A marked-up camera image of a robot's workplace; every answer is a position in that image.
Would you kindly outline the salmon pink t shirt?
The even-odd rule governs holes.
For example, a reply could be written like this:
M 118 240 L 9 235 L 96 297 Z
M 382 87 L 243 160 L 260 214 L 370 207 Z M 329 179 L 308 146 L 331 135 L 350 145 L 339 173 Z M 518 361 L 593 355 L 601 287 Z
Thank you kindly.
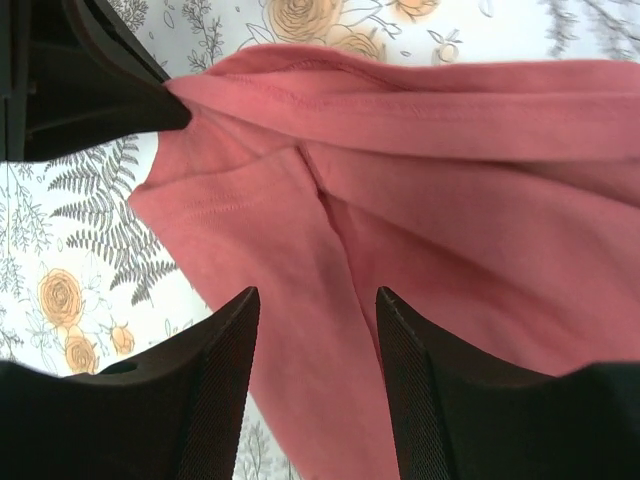
M 547 374 L 639 356 L 639 67 L 408 68 L 269 44 L 172 80 L 129 203 L 212 307 L 255 286 L 251 394 L 306 479 L 394 479 L 375 296 Z

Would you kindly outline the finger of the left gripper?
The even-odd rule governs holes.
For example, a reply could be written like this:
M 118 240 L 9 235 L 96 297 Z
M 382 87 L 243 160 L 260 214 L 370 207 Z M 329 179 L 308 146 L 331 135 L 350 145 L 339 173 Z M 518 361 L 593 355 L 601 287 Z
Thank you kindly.
M 1 4 L 1 158 L 44 162 L 191 113 L 106 1 Z

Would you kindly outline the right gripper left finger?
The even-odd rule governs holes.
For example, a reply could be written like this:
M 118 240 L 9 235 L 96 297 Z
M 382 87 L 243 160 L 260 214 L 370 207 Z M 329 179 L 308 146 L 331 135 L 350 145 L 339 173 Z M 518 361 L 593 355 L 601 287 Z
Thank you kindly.
M 2 477 L 231 478 L 259 313 L 249 287 L 95 375 L 53 377 L 3 362 Z

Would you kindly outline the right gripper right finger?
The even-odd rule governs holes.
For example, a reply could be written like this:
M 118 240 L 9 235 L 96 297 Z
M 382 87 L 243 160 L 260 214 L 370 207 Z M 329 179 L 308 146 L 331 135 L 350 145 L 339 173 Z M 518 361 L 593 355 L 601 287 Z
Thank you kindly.
M 638 477 L 637 363 L 544 375 L 458 338 L 386 287 L 376 319 L 402 478 Z

